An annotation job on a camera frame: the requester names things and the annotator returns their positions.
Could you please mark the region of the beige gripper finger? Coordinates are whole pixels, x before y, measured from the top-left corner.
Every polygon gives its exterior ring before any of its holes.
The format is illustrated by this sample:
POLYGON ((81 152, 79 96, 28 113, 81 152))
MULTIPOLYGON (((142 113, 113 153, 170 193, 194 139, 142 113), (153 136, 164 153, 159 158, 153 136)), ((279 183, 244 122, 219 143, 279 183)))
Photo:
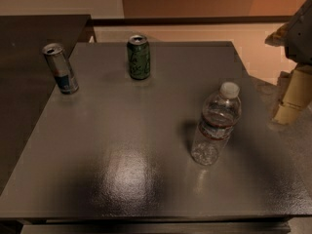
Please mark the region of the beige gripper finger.
POLYGON ((265 43, 273 47, 284 46, 286 43, 288 29, 289 26, 286 23, 284 23, 276 31, 274 31, 273 33, 271 33, 266 37, 265 43))
POLYGON ((299 63, 291 73, 280 76, 278 103, 273 121, 281 125, 293 123, 312 101, 312 66, 299 63))

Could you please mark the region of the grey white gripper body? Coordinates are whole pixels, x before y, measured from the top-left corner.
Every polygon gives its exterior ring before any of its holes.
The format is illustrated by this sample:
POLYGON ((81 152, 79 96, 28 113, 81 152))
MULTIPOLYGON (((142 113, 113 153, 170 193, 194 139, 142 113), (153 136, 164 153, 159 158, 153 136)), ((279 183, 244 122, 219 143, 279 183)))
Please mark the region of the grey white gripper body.
POLYGON ((290 19, 285 53, 294 62, 312 64, 312 0, 306 0, 290 19))

